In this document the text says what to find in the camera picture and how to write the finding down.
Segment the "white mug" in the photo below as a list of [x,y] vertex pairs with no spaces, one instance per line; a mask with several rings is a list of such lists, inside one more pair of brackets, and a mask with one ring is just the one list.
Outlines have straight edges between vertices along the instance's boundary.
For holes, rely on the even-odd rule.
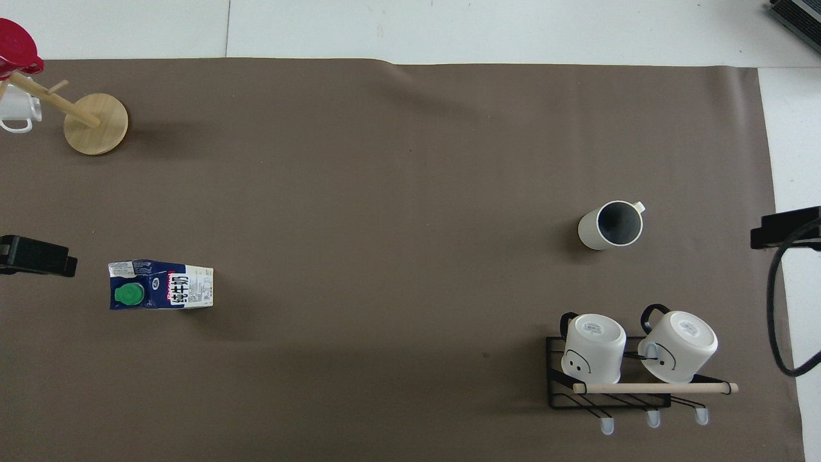
[[567,312],[560,320],[565,340],[562,370],[585,383],[617,383],[627,335],[619,323],[600,314]]
[[[654,310],[664,316],[650,327]],[[659,303],[641,313],[641,328],[647,334],[639,342],[638,353],[645,357],[641,362],[667,383],[690,383],[718,348],[718,337],[706,322],[688,312],[672,312]]]
[[[25,127],[7,126],[5,122],[11,120],[25,120]],[[6,92],[0,98],[0,127],[11,133],[27,133],[34,127],[32,120],[43,120],[40,100],[14,85],[6,87]]]
[[641,202],[610,201],[581,218],[579,238],[593,250],[629,246],[644,229],[642,212]]

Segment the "wooden dowel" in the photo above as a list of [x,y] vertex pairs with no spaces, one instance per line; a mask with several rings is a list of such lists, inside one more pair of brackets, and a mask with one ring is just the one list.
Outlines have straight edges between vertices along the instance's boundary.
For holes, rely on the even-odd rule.
[[584,393],[738,393],[736,383],[576,383],[573,392]]
[[60,95],[50,95],[44,86],[29,80],[19,72],[12,72],[8,80],[26,93],[40,98],[41,101],[45,101],[64,113],[77,118],[77,120],[88,127],[95,128],[100,124],[100,119],[96,118],[92,113],[76,108],[72,102],[64,99]]
[[46,93],[48,93],[49,95],[54,95],[55,93],[57,93],[57,90],[60,90],[62,87],[66,86],[66,85],[68,85],[68,81],[62,81],[62,82],[56,84],[55,86],[49,88],[48,90],[46,90]]

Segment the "white floor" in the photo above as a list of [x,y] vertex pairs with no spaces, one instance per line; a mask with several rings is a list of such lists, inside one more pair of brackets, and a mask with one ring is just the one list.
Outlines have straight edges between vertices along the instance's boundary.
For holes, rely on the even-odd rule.
[[[776,208],[821,205],[821,55],[765,0],[3,0],[45,59],[378,58],[760,67]],[[796,358],[821,349],[821,253],[784,263]],[[764,305],[752,307],[764,322]],[[821,367],[798,379],[806,458],[821,462]]]

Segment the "cup rack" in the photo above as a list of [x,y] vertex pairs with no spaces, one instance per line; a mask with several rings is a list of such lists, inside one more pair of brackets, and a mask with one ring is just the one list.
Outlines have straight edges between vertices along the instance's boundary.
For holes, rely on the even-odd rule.
[[[643,336],[627,337],[625,361],[639,362],[636,352]],[[622,380],[615,384],[589,384],[568,376],[559,366],[564,354],[562,337],[545,338],[545,357],[548,378],[548,406],[556,410],[586,410],[599,419],[599,428],[605,435],[612,435],[615,420],[608,409],[642,409],[647,413],[647,424],[651,428],[661,426],[661,411],[673,404],[680,404],[694,410],[695,421],[707,425],[707,406],[697,401],[674,396],[673,393],[721,393],[731,395],[738,392],[738,385],[721,379],[696,374],[691,383],[669,384],[646,381],[650,377],[643,367],[623,368]]]

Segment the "green bottle cap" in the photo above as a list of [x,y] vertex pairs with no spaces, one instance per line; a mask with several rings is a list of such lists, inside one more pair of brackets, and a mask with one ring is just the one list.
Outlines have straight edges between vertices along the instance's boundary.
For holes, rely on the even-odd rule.
[[136,282],[121,285],[114,289],[114,299],[126,305],[138,305],[145,297],[145,289]]

